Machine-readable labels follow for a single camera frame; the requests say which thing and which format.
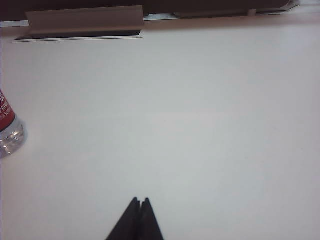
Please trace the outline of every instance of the dark background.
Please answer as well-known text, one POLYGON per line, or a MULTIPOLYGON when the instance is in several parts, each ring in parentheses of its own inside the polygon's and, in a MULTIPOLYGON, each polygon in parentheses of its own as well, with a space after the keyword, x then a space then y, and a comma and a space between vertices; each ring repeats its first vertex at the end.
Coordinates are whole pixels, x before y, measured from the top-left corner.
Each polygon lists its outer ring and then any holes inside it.
POLYGON ((26 20, 25 12, 143 5, 147 14, 280 8, 290 0, 1 0, 0 21, 26 20))

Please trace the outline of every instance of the white table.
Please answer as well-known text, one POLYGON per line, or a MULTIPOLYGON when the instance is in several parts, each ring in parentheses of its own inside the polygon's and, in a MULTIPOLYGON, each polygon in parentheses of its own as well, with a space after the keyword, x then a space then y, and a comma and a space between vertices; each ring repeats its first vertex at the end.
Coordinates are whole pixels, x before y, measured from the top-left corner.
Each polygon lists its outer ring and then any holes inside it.
POLYGON ((137 196, 166 240, 320 239, 320 14, 152 21, 143 38, 11 41, 28 138, 3 240, 104 240, 137 196))

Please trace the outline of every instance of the water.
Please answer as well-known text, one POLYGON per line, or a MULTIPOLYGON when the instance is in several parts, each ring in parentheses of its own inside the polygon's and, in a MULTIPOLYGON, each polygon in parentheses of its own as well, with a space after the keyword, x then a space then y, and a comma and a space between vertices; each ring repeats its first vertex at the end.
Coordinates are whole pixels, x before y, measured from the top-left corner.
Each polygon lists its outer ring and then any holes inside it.
POLYGON ((15 116, 13 122, 0 132, 0 158, 4 158, 17 151, 24 143, 24 126, 15 116))

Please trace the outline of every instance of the black object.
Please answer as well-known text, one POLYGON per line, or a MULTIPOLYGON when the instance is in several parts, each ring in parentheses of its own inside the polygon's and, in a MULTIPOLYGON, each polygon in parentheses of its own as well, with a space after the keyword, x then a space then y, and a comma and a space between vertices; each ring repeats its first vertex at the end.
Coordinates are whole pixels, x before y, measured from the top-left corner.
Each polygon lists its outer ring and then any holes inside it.
POLYGON ((143 6, 148 14, 281 8, 290 0, 2 0, 0 21, 26 20, 25 12, 143 6))
POLYGON ((164 240, 149 199, 135 197, 106 240, 164 240))

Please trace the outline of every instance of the black triangular object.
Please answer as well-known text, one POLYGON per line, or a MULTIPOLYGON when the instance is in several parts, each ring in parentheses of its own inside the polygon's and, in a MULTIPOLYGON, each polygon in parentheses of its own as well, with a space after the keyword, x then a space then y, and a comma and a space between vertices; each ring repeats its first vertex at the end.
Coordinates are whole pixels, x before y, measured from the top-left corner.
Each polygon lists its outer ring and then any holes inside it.
POLYGON ((136 240, 140 202, 135 197, 106 240, 136 240))
POLYGON ((135 197, 106 240, 164 240, 149 199, 135 197))
POLYGON ((164 240, 149 198, 142 203, 140 217, 141 240, 164 240))

